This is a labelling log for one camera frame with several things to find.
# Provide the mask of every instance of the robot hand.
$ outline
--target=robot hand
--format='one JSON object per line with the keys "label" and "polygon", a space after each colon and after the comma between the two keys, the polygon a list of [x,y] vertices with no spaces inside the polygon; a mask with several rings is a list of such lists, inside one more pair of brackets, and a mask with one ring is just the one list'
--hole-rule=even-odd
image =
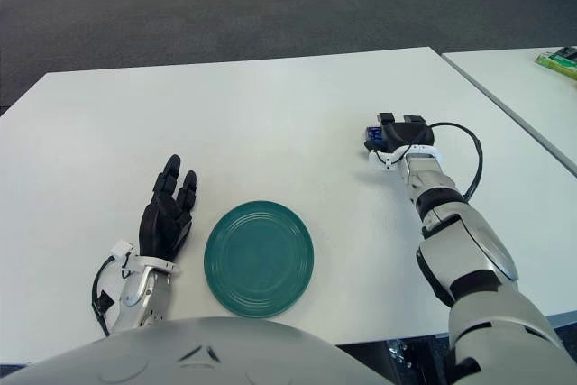
{"label": "robot hand", "polygon": [[140,255],[174,261],[184,244],[192,219],[190,211],[197,199],[197,175],[190,170],[177,194],[180,157],[172,155],[159,174],[152,190],[152,200],[144,209],[138,233]]}

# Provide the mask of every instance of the floor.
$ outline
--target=floor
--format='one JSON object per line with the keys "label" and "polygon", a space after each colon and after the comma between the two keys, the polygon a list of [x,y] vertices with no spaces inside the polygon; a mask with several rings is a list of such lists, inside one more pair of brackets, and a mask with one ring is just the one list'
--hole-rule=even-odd
{"label": "floor", "polygon": [[2,0],[0,106],[46,72],[560,46],[575,0]]}

